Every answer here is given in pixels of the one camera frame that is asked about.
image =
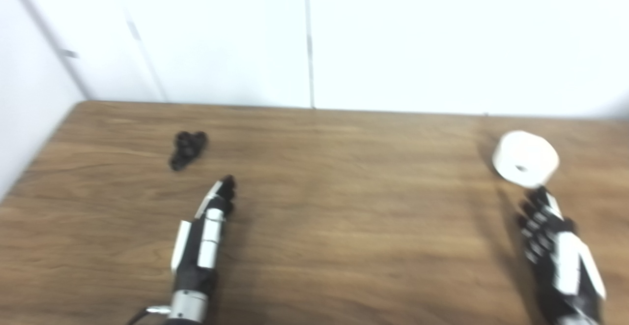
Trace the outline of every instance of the robotic hand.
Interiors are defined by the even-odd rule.
[[[171,260],[175,275],[171,305],[142,309],[127,325],[147,314],[167,315],[164,325],[200,325],[204,322],[207,303],[218,280],[214,266],[221,226],[234,208],[231,200],[235,187],[231,175],[223,177],[203,198],[195,219],[180,223]]]
[[[589,248],[576,235],[575,223],[561,215],[543,186],[528,195],[522,209],[518,224],[544,318],[553,325],[602,324],[605,287]]]

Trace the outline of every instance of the cable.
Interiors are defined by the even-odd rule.
[[[149,314],[160,314],[160,315],[168,315],[171,313],[171,307],[168,305],[153,305],[152,307],[146,307],[140,309],[140,311],[130,318],[126,325],[133,325],[140,321],[140,319],[144,318]]]
[[[144,318],[144,316],[147,316],[148,314],[150,314],[150,312],[148,312],[148,308],[142,308],[137,314],[130,318],[129,321],[127,321],[126,325],[133,325],[139,322],[141,318]]]

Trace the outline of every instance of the white wall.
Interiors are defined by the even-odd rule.
[[[165,101],[120,0],[31,0],[91,99]]]
[[[629,0],[310,0],[317,108],[629,117]]]
[[[84,99],[18,0],[0,0],[0,200]]]
[[[305,0],[123,0],[169,101],[310,106]]]

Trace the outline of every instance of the white roll of tape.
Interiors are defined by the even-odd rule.
[[[546,139],[524,131],[507,132],[494,152],[496,171],[526,188],[546,184],[559,166],[559,155]]]

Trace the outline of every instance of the wooden table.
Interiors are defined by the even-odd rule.
[[[0,207],[0,322],[121,325],[168,303],[179,220],[231,173],[218,324],[541,324],[523,189],[487,164],[513,129],[557,148],[549,188],[600,267],[607,324],[626,324],[629,123],[103,102],[77,106]],[[175,173],[179,130],[211,143]]]

